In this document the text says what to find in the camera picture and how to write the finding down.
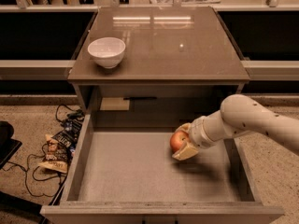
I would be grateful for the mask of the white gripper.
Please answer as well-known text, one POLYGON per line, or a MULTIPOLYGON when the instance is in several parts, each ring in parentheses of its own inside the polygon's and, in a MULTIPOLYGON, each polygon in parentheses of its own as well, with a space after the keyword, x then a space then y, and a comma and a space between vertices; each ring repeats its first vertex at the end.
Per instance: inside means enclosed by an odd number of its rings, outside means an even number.
POLYGON ((185 161, 198 154, 199 148, 208 149, 214 147, 216 143, 206 134, 204 120, 206 116, 195 119, 192 123, 184 123, 177 127, 178 131, 189 133, 192 142, 184 141, 182 147, 175 152, 172 157, 178 161, 185 161))

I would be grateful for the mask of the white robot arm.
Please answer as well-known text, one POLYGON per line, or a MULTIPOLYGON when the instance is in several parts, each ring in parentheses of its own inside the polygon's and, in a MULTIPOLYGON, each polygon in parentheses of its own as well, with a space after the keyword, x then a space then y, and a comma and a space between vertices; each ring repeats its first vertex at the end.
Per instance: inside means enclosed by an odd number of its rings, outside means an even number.
POLYGON ((179 132, 187 137, 172 155, 178 161, 194 157, 200 149, 211 148, 224 139, 250 132, 265 135, 295 154, 299 152, 299 120, 274 113, 241 94, 226 97, 219 111, 179 126, 174 136, 179 132))

